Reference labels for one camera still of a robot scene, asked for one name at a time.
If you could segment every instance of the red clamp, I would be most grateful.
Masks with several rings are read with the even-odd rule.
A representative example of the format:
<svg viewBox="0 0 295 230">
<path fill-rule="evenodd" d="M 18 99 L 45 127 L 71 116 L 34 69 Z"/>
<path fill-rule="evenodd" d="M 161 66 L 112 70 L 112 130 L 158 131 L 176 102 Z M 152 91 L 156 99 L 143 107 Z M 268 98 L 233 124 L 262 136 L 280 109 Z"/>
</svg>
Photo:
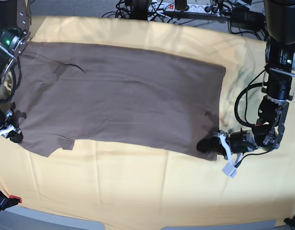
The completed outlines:
<svg viewBox="0 0 295 230">
<path fill-rule="evenodd" d="M 15 196 L 15 195 L 10 195 L 9 198 L 10 199 L 15 199 L 15 198 L 16 199 L 19 199 L 20 200 L 20 203 L 22 203 L 22 199 L 20 197 Z"/>
</svg>

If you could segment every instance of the power strip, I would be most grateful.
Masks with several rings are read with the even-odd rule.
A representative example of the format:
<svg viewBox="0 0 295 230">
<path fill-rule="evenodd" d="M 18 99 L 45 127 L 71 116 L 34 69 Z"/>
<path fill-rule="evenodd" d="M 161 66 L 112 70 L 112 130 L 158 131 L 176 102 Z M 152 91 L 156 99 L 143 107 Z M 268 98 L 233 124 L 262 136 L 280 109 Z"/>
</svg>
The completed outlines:
<svg viewBox="0 0 295 230">
<path fill-rule="evenodd" d="M 148 11 L 154 12 L 157 9 L 159 3 L 154 0 L 152 1 Z M 221 17 L 221 18 L 228 18 L 229 16 L 225 16 L 219 14 L 220 10 L 218 9 L 216 12 L 212 12 L 209 5 L 201 5 L 201 4 L 188 4 L 188 9 L 185 11 L 177 11 L 175 9 L 175 5 L 173 3 L 162 3 L 158 8 L 160 13 L 163 13 L 169 17 L 176 17 L 176 18 L 191 18 L 195 19 L 199 16 L 204 15 L 211 15 L 212 17 Z"/>
</svg>

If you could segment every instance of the shirt sleeve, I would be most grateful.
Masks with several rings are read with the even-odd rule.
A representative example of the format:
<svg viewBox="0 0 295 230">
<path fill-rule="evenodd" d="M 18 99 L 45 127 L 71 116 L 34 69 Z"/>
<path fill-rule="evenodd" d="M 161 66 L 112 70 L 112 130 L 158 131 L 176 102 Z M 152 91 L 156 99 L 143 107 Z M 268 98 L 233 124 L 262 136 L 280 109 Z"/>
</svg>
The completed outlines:
<svg viewBox="0 0 295 230">
<path fill-rule="evenodd" d="M 72 150 L 75 140 L 56 134 L 23 133 L 23 141 L 20 144 L 24 149 L 38 155 L 49 157 L 55 150 Z"/>
</svg>

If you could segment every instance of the white power strip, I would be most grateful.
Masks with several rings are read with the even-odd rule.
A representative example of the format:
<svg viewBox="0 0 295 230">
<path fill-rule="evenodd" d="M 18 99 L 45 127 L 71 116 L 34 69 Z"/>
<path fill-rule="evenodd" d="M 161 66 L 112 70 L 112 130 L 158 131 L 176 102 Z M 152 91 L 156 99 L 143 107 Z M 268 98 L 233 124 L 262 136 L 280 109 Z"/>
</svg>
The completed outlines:
<svg viewBox="0 0 295 230">
<path fill-rule="evenodd" d="M 154 12 L 159 6 L 159 3 L 156 0 L 153 0 L 148 11 Z M 160 7 L 158 8 L 158 12 L 163 13 L 165 15 L 172 16 L 176 13 L 176 15 L 180 15 L 185 18 L 196 18 L 196 16 L 202 16 L 202 15 L 212 15 L 213 17 L 221 17 L 221 18 L 227 18 L 229 16 L 225 16 L 222 14 L 219 14 L 220 10 L 217 10 L 216 13 L 213 13 L 211 10 L 209 12 L 206 12 L 206 7 L 210 7 L 208 5 L 201 5 L 201 4 L 188 4 L 189 9 L 186 11 L 178 11 L 175 9 L 174 3 L 162 3 Z"/>
</svg>

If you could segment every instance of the black cable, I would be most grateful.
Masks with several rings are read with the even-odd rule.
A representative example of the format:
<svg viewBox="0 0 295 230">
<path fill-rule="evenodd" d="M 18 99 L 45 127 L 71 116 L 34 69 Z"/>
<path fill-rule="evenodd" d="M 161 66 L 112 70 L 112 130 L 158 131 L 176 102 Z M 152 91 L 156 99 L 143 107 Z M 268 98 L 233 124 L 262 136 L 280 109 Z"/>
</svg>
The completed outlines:
<svg viewBox="0 0 295 230">
<path fill-rule="evenodd" d="M 174 6 L 174 3 L 167 5 L 163 11 L 166 11 L 169 6 Z"/>
<path fill-rule="evenodd" d="M 229 33 L 232 34 L 232 35 L 252 34 L 252 35 L 255 35 L 257 37 L 257 39 L 261 41 L 261 37 L 256 32 L 253 32 L 253 31 L 233 32 L 232 31 L 232 21 L 231 21 L 231 19 L 229 19 L 227 21 L 227 26 L 228 26 Z"/>
<path fill-rule="evenodd" d="M 110 16 L 116 16 L 116 12 L 115 13 L 113 13 L 113 14 L 109 14 L 108 16 L 107 16 L 107 18 L 109 18 Z"/>
<path fill-rule="evenodd" d="M 155 10 L 154 13 L 156 13 L 156 12 L 159 10 L 159 8 L 160 8 L 162 2 L 163 2 L 163 0 L 160 1 L 160 3 L 159 3 L 159 5 L 158 5 L 157 9 L 155 9 L 154 6 L 152 5 L 153 9 Z"/>
<path fill-rule="evenodd" d="M 231 1 L 229 1 L 229 0 L 223 0 L 223 2 L 228 3 L 231 6 L 232 9 L 234 8 L 233 3 Z"/>
<path fill-rule="evenodd" d="M 239 32 L 241 32 L 241 29 L 240 29 L 239 23 L 237 23 L 237 25 L 238 25 Z"/>
<path fill-rule="evenodd" d="M 240 99 L 242 98 L 242 96 L 243 96 L 244 94 L 246 94 L 246 92 L 247 92 L 248 90 L 251 90 L 251 89 L 254 89 L 254 88 L 258 88 L 258 87 L 261 87 L 261 86 L 262 86 L 262 82 L 261 82 L 261 83 L 255 83 L 255 84 L 253 84 L 253 85 L 248 86 L 248 87 L 245 88 L 243 91 L 241 91 L 241 93 L 238 95 L 238 97 L 237 97 L 237 99 L 236 99 L 235 107 L 234 107 L 235 117 L 236 117 L 237 121 L 238 121 L 241 125 L 243 125 L 243 126 L 250 127 L 250 128 L 255 127 L 254 124 L 250 124 L 250 123 L 248 123 L 248 122 L 244 122 L 244 121 L 240 118 L 240 116 L 239 116 L 239 114 L 238 114 L 238 106 L 239 106 Z"/>
<path fill-rule="evenodd" d="M 223 12 L 221 14 L 223 14 L 224 16 L 231 15 L 233 7 L 231 6 L 231 8 L 230 8 L 229 6 L 222 4 L 222 9 L 223 9 L 223 7 L 226 8 L 226 10 L 225 10 L 225 12 Z"/>
<path fill-rule="evenodd" d="M 165 18 L 166 18 L 166 17 L 164 17 L 164 16 L 163 16 L 162 18 L 161 18 L 160 16 L 158 16 L 158 17 L 160 18 L 160 20 L 161 20 L 163 23 L 165 23 Z"/>
<path fill-rule="evenodd" d="M 102 18 L 103 18 L 105 15 L 109 14 L 109 13 L 114 13 L 114 14 L 116 14 L 116 11 L 109 11 L 109 12 L 103 14 L 103 15 L 102 15 Z"/>
<path fill-rule="evenodd" d="M 17 85 L 17 79 L 15 77 L 15 72 L 14 72 L 14 67 L 10 69 L 11 71 L 11 77 L 12 77 L 12 87 L 11 87 L 11 93 L 6 99 L 0 99 L 0 104 L 7 103 L 11 101 L 11 99 L 14 96 L 15 90 L 16 90 L 16 85 Z"/>
<path fill-rule="evenodd" d="M 263 70 L 262 72 L 260 72 L 260 74 L 257 75 L 257 77 L 255 77 L 247 86 L 247 92 L 246 92 L 246 102 L 245 102 L 245 111 L 244 111 L 244 120 L 245 122 L 249 123 L 247 120 L 247 112 L 248 112 L 248 91 L 249 91 L 249 87 L 250 85 L 252 85 L 252 83 L 260 77 L 261 74 L 263 74 L 265 72 L 265 70 Z"/>
<path fill-rule="evenodd" d="M 265 39 L 266 39 L 266 34 L 265 34 L 265 32 L 263 31 L 263 29 L 260 31 L 260 33 L 262 34 L 263 40 L 265 41 Z"/>
<path fill-rule="evenodd" d="M 132 0 L 130 0 L 130 6 L 129 7 L 130 7 L 129 11 L 132 12 L 134 10 L 134 5 L 133 5 L 133 1 Z"/>
<path fill-rule="evenodd" d="M 171 17 L 171 18 L 167 21 L 167 23 L 171 22 L 173 19 L 174 19 L 174 17 Z"/>
<path fill-rule="evenodd" d="M 154 17 L 150 21 L 154 21 L 157 17 L 159 17 L 157 14 L 154 15 Z"/>
<path fill-rule="evenodd" d="M 262 31 L 264 32 L 264 41 L 266 42 L 268 37 L 269 37 L 269 32 L 268 32 L 268 28 L 267 27 L 264 27 L 262 29 Z"/>
<path fill-rule="evenodd" d="M 115 16 L 115 17 L 118 18 L 118 15 L 120 15 L 121 18 L 126 19 L 126 15 L 128 15 L 128 18 L 130 18 L 130 14 L 131 14 L 132 9 L 131 9 L 131 11 L 129 11 L 127 8 L 120 7 L 121 4 L 125 4 L 125 1 L 120 0 L 120 1 L 116 4 L 115 7 L 116 7 L 117 11 L 116 11 L 116 16 Z"/>
<path fill-rule="evenodd" d="M 250 143 L 250 142 L 247 142 L 247 141 L 236 141 L 235 144 L 238 144 L 238 146 L 244 146 L 244 147 L 249 147 L 251 148 L 253 151 L 257 149 L 257 146 Z"/>
<path fill-rule="evenodd" d="M 246 158 L 246 157 L 248 157 L 248 156 L 259 156 L 259 155 L 263 155 L 263 154 L 266 154 L 266 153 L 269 153 L 269 152 L 271 152 L 273 150 L 273 148 L 271 148 L 269 151 L 266 151 L 266 152 L 263 152 L 263 153 L 251 153 L 251 154 L 247 154 L 247 155 L 245 155 L 236 165 L 235 165 L 235 167 L 236 168 L 238 168 L 240 165 L 241 165 L 241 163 L 242 163 L 242 161 Z"/>
<path fill-rule="evenodd" d="M 21 64 L 20 64 L 20 57 L 18 57 L 17 61 L 18 61 L 19 77 L 18 77 L 18 83 L 16 86 L 16 90 L 19 88 L 21 81 L 22 81 L 22 69 L 21 69 Z"/>
</svg>

